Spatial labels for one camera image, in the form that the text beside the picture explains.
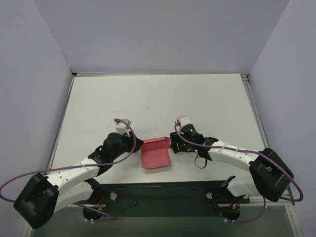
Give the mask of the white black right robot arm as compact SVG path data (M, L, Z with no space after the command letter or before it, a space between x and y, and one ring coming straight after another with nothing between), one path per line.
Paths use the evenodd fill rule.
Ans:
M206 161L219 161L250 173L246 178L233 178L227 189L235 197L260 194L277 202L282 198L294 175L280 156L270 148L246 150L228 145L217 138L204 137L192 124L170 133L174 153L194 152Z

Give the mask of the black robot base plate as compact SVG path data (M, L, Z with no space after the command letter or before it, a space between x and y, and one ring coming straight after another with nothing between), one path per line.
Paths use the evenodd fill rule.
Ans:
M80 204L102 208L118 217L219 217L238 218L240 205L249 198L233 196L227 181L192 181L138 184L96 184Z

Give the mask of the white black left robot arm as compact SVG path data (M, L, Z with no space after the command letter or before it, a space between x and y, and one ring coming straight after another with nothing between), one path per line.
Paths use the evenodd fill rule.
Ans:
M98 202L101 190L93 186L96 184L94 178L109 170L115 159L124 153L139 151L143 143L132 133L110 133L102 145L74 168L33 175L13 203L14 209L33 229L37 229L55 212L75 202Z

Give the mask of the pink paper box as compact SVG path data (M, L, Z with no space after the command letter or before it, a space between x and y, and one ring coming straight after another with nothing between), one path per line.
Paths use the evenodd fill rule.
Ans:
M144 169L163 168L171 165L169 137L159 137L144 140L141 146L141 165Z

